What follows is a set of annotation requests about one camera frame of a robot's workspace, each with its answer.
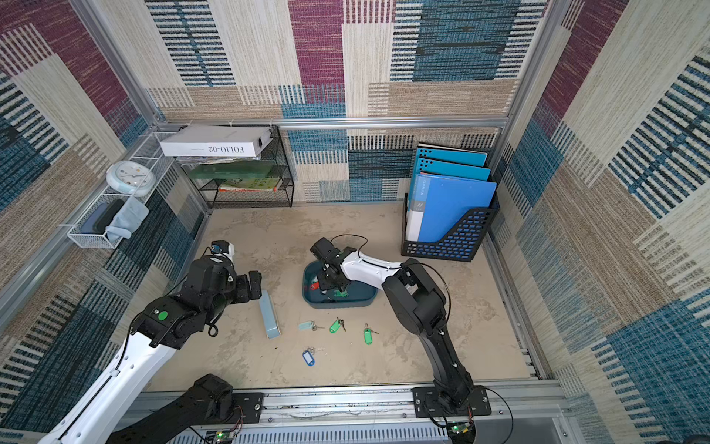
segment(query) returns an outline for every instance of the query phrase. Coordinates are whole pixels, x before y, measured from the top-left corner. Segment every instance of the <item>light blue rectangular block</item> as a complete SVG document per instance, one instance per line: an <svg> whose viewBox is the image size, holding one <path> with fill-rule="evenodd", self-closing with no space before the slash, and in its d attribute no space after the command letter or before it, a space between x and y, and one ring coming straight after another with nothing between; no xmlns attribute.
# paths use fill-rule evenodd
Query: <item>light blue rectangular block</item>
<svg viewBox="0 0 710 444"><path fill-rule="evenodd" d="M278 324L276 322L276 312L273 310L271 297L268 295L268 291L266 290L261 292L261 298L259 298L259 308L261 309L261 317L264 319L266 337L273 339L281 336L281 331L279 331Z"/></svg>

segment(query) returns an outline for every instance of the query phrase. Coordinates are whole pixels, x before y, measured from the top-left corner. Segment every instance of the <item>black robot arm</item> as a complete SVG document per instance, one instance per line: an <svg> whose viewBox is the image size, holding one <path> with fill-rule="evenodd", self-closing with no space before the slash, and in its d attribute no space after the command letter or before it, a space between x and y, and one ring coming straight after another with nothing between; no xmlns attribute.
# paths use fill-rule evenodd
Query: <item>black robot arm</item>
<svg viewBox="0 0 710 444"><path fill-rule="evenodd" d="M468 416L469 407L474 415L491 414L485 389L474 385L451 342L446 298L419 261L384 262L351 247L341 251L325 238L311 252L323 264L320 288L344 288L355 280L378 286L402 326L419 337L432 365L436 390L415 390L415 398L421 397L418 416Z"/></svg>

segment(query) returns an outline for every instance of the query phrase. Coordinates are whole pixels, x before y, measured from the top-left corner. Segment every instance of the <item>green book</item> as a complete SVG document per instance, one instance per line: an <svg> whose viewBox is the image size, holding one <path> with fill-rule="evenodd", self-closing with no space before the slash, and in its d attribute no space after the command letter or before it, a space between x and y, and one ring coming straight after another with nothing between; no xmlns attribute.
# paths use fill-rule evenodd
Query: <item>green book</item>
<svg viewBox="0 0 710 444"><path fill-rule="evenodd" d="M274 190L280 185L280 178L228 179L219 184L220 191Z"/></svg>
<svg viewBox="0 0 710 444"><path fill-rule="evenodd" d="M198 165L189 172L192 179L262 179L265 178L274 161L241 161Z"/></svg>

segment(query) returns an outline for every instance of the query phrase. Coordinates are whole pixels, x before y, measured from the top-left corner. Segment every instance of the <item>white box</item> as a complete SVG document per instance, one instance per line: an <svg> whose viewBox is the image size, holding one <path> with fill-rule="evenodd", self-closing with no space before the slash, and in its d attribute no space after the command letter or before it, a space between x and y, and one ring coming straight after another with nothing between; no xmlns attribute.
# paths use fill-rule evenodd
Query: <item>white box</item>
<svg viewBox="0 0 710 444"><path fill-rule="evenodd" d="M166 156L256 157L269 142L268 127L190 125L160 147Z"/></svg>

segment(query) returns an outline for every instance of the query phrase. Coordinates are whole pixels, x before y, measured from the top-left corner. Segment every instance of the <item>aluminum rail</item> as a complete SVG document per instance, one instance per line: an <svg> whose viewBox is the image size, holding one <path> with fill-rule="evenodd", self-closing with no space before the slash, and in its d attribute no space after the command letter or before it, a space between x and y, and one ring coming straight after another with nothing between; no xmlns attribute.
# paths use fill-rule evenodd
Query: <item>aluminum rail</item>
<svg viewBox="0 0 710 444"><path fill-rule="evenodd" d="M436 117L342 117L328 119L232 119L171 120L159 123L161 131L177 131L190 124L270 126L279 129L397 129L397 128L502 128L507 116L436 116Z"/></svg>

